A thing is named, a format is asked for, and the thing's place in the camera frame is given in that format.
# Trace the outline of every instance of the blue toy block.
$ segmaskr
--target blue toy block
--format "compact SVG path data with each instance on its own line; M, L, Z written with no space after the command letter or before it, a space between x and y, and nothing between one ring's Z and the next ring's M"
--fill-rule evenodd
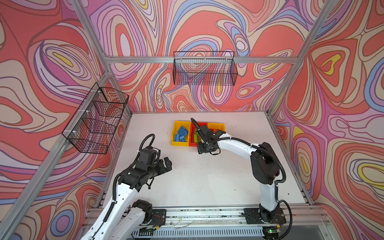
M181 126L179 128L179 130L177 131L177 133L181 136L187 136L188 135L188 130L184 127L184 126Z

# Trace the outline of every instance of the black cable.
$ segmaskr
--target black cable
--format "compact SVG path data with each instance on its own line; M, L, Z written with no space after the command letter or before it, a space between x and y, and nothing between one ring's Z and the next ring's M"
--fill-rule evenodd
M160 153L161 153L161 150L158 149L158 148L156 148L156 147L153 147L153 149L157 149L157 153L156 153L156 155L157 155L157 159L156 159L155 161L159 161L159 160L160 160Z
M248 145L250 147L253 147L253 148L257 149L257 150L260 150L260 151L266 153L267 155L269 155L273 159L273 161L275 161L277 163L277 165L279 165L279 169L280 169L281 174L283 176L283 178L281 180L276 180L275 184L277 185L278 183L285 182L285 180L286 180L285 170L283 168L283 165L280 163L279 159L274 154L270 153L269 151L267 151L266 149L264 149L262 147L258 147L258 146L252 145L251 143L249 143L247 141L244 141L244 140L242 140L240 138L237 138L237 137L222 137L222 138L219 138L219 139L207 142L207 144L211 144L211 143L218 142L218 141L221 141L221 140L236 140L238 142L242 142L242 143L244 143L244 144L246 144L246 145Z
M109 215L111 214L113 207L115 206L116 203L116 184L118 182L118 179L120 177L121 173L117 174L115 179L113 180L113 185L112 185L112 202L111 205L109 206L108 212L105 215L103 222L106 222L109 218Z
M152 143L153 143L153 141L155 140L155 135L154 135L153 133L149 134L148 136L146 136L146 137L144 138L144 140L143 140L143 141L141 142L141 144L140 144L139 151L143 148L145 141L146 141L148 138L150 138L150 137L152 137L152 140L151 140L150 144L148 145L148 147L152 146Z
M285 236L287 236L287 234L291 230L292 220L293 220L292 219L292 211L291 211L291 208L289 207L288 203L285 200L280 200L279 202L283 202L287 206L287 208L288 208L288 212L289 212L289 225L288 225L287 231L285 231L285 233L283 233L280 237L276 238L275 240L280 240L280 239L283 239Z

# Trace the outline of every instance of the pink wall panel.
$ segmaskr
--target pink wall panel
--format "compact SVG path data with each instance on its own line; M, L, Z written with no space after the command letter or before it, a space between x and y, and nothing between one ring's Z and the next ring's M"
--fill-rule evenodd
M85 5L109 56L228 49L237 56L296 56L323 3L94 0Z
M341 239L384 239L384 4L338 3L273 118Z
M123 114L106 155L70 147L56 165L14 234L14 240L73 240L94 208L117 152L127 116Z
M0 1L0 220L103 71L62 3Z
M173 84L173 64L115 64L112 70L133 112L264 111L290 64L238 64L234 86Z

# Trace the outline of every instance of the vent grille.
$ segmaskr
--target vent grille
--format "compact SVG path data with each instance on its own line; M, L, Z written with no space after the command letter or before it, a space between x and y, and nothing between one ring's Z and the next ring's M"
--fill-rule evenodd
M263 227L184 227L160 228L152 233L139 233L134 230L135 238L167 238L167 237L263 237Z

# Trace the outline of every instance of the metal rail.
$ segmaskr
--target metal rail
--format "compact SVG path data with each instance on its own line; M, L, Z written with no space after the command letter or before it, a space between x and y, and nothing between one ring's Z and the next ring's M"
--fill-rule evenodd
M146 57L128 57L128 56L107 56L107 63L173 63L171 56L146 56ZM235 63L296 63L297 57L234 57Z
M247 206L210 206L210 207L158 207L167 210L166 225L163 227L239 227L247 226L245 217L241 215L244 208L258 208L258 205ZM280 206L286 216L287 207ZM321 206L307 204L290 204L293 225L327 225L329 219ZM90 209L83 226L90 227L99 217L103 208ZM271 224L252 224L248 226L270 226Z

